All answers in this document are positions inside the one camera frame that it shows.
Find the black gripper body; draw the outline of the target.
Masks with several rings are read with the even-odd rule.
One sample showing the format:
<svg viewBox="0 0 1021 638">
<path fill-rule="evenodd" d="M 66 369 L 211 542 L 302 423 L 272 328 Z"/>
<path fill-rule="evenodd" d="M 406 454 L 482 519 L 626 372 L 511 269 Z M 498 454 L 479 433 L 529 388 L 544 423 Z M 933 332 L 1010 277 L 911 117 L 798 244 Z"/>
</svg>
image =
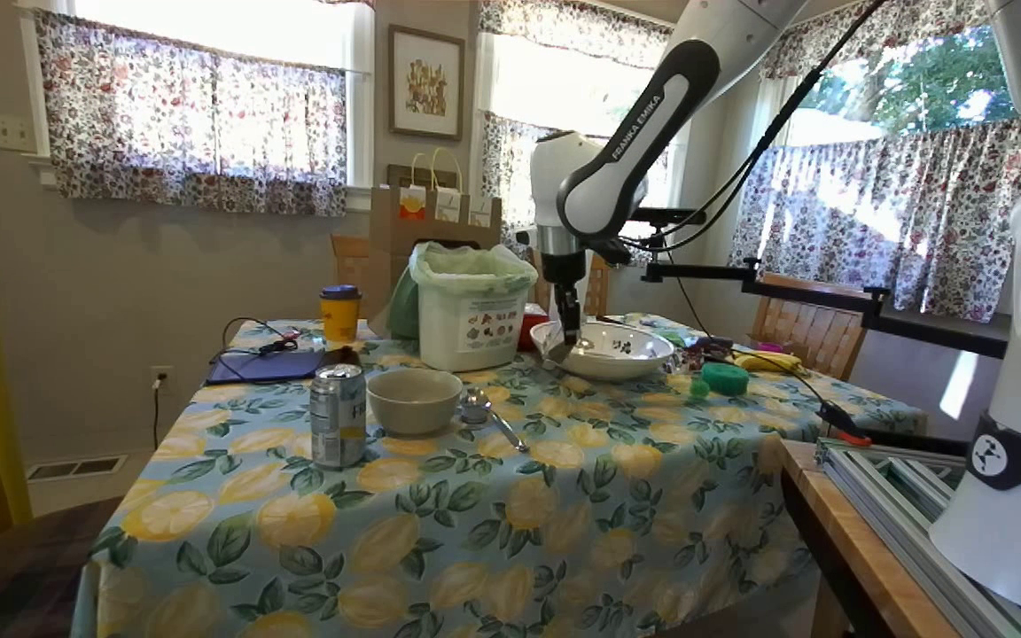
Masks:
<svg viewBox="0 0 1021 638">
<path fill-rule="evenodd" d="M 562 228 L 539 230 L 543 277 L 552 287 L 557 314 L 565 332 L 580 328 L 577 280 L 586 277 L 586 248 Z"/>
</svg>

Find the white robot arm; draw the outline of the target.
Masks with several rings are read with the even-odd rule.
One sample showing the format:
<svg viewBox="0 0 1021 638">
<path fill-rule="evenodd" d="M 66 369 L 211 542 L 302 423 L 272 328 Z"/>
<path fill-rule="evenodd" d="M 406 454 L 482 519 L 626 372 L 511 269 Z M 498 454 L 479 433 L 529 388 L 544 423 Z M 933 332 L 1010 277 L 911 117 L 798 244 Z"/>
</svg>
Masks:
<svg viewBox="0 0 1021 638">
<path fill-rule="evenodd" d="M 1021 0 L 984 0 L 1003 82 L 1021 112 Z M 804 0 L 686 0 L 669 45 L 632 100 L 619 124 L 591 143 L 573 131 L 544 134 L 532 150 L 532 203 L 543 277 L 557 317 L 550 353 L 580 338 L 580 256 L 612 248 L 636 203 L 647 166 L 695 109 L 720 100 L 760 53 L 776 45 Z M 1021 196 L 1010 215 L 1006 348 L 980 426 L 974 427 L 933 544 L 974 583 L 1021 607 Z"/>
</svg>

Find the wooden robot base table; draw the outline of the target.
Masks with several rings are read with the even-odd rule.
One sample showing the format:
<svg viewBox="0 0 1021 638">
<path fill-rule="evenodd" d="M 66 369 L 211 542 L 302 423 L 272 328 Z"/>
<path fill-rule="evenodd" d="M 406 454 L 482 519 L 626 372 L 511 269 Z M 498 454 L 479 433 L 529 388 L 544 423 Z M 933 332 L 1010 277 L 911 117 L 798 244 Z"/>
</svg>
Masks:
<svg viewBox="0 0 1021 638">
<path fill-rule="evenodd" d="M 778 489 L 822 574 L 811 638 L 955 638 L 945 614 L 827 478 L 811 441 L 778 441 Z"/>
</svg>

